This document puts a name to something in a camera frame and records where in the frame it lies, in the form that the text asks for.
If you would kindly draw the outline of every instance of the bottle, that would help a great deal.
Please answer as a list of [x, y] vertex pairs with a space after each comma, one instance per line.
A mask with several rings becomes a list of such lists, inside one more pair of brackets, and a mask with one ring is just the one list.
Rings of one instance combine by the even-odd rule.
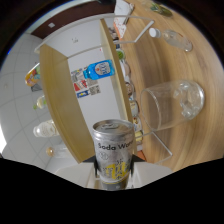
[[114, 75], [115, 70], [112, 60], [100, 61], [90, 64], [86, 70], [83, 71], [85, 79], [101, 79], [107, 76]]
[[52, 137], [58, 136], [59, 132], [54, 124], [53, 120], [48, 120], [40, 123], [38, 126], [34, 127], [33, 134], [36, 137]]
[[[151, 37], [156, 38], [161, 37], [161, 32], [155, 28], [150, 28], [149, 34]], [[174, 47], [178, 47], [185, 51], [192, 50], [192, 43], [186, 37], [182, 36], [180, 33], [177, 33], [173, 30], [165, 30], [162, 32], [162, 37], [168, 44]]]
[[124, 51], [121, 49], [116, 49], [119, 60], [125, 59]]
[[47, 105], [47, 102], [43, 95], [37, 99], [37, 103], [35, 105], [33, 105], [33, 109], [34, 110], [36, 110], [37, 108], [44, 109], [46, 107], [46, 105]]
[[46, 153], [48, 156], [54, 158], [73, 158], [72, 154], [64, 144], [49, 147], [47, 148]]

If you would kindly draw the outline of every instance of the cup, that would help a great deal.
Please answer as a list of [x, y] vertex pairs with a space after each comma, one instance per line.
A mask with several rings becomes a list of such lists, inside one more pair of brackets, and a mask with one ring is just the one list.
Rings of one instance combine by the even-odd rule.
[[142, 90], [140, 104], [152, 131], [174, 127], [192, 120], [204, 105], [204, 91], [194, 81], [177, 80]]

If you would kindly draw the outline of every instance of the silver can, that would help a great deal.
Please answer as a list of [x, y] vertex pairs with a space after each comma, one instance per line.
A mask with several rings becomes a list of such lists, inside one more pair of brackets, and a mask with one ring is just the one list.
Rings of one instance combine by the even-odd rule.
[[138, 103], [136, 100], [129, 100], [130, 106], [131, 106], [131, 114], [133, 117], [138, 116]]
[[126, 188], [134, 138], [134, 125], [129, 121], [104, 120], [93, 125], [96, 161], [104, 190]]

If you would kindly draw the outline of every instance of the can label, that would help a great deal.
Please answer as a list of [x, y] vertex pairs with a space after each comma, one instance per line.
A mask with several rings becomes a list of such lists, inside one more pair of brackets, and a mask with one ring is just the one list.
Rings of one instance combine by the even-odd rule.
[[105, 75], [110, 73], [110, 65], [108, 62], [102, 62], [95, 66], [95, 72], [98, 75]]
[[136, 142], [142, 142], [143, 139], [142, 135], [143, 135], [142, 131], [135, 132]]
[[131, 83], [129, 83], [129, 82], [125, 82], [125, 85], [126, 85], [128, 97], [131, 97], [131, 95], [134, 92], [133, 87], [132, 87]]
[[130, 171], [133, 150], [133, 135], [125, 141], [94, 139], [100, 178], [104, 182], [116, 183]]

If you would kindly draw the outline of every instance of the glass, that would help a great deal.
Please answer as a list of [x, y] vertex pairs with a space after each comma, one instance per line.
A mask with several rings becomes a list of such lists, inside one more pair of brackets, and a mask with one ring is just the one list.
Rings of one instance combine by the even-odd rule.
[[72, 154], [63, 143], [47, 148], [46, 153], [48, 156], [55, 158], [73, 158]]
[[192, 120], [204, 105], [204, 91], [194, 81], [177, 80], [142, 90], [142, 114], [152, 131]]
[[161, 6], [161, 3], [157, 1], [152, 0], [138, 0], [141, 5], [145, 8], [146, 11], [153, 11], [160, 15], [166, 16], [166, 17], [172, 17], [172, 12], [165, 8], [164, 6]]

